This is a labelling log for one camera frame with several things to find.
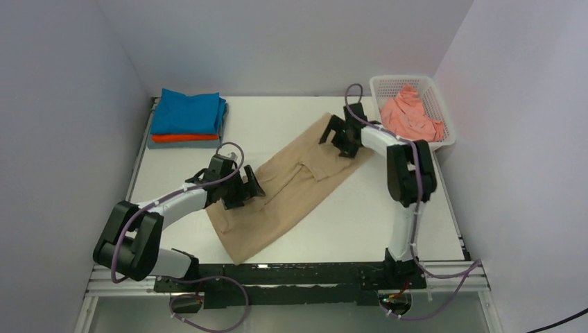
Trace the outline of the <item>beige t shirt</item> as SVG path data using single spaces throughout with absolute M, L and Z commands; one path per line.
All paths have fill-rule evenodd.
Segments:
M 373 155 L 360 148 L 353 158 L 319 142 L 331 115 L 323 114 L 256 171 L 264 197 L 243 207 L 210 205 L 207 215 L 225 251 L 239 265 L 294 228 Z

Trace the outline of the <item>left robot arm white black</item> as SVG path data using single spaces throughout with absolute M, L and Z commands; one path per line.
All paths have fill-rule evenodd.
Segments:
M 161 248 L 163 231 L 216 203 L 231 210 L 265 195 L 251 166 L 233 155 L 215 154 L 208 167 L 169 194 L 143 203 L 118 202 L 94 248 L 94 263 L 108 267 L 115 283 L 163 276 L 181 291 L 190 291 L 200 279 L 199 260 L 181 250 Z

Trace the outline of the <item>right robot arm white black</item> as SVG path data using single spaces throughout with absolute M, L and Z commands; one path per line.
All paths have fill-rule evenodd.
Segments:
M 319 143 L 334 133 L 331 143 L 341 157 L 354 158 L 360 148 L 368 148 L 385 158 L 396 228 L 386 248 L 382 278 L 389 287 L 398 288 L 423 274 L 416 245 L 419 219 L 438 185 L 429 143 L 405 139 L 377 121 L 368 121 L 360 103 L 345 106 L 344 115 L 343 119 L 331 116 Z

